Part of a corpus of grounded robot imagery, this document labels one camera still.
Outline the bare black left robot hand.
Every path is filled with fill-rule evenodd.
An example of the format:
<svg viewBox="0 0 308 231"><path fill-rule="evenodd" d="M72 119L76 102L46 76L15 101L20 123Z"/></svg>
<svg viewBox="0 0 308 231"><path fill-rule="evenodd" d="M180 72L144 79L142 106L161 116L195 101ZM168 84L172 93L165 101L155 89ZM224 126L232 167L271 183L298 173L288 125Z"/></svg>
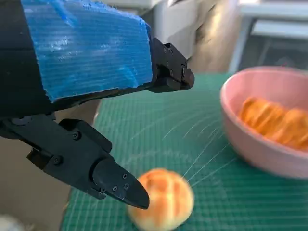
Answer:
<svg viewBox="0 0 308 231"><path fill-rule="evenodd" d="M112 143L83 120L55 112L138 91L188 90L194 74L139 16L92 0L0 3L0 134L32 147L46 174L99 200L141 209L149 196L111 156Z"/></svg>

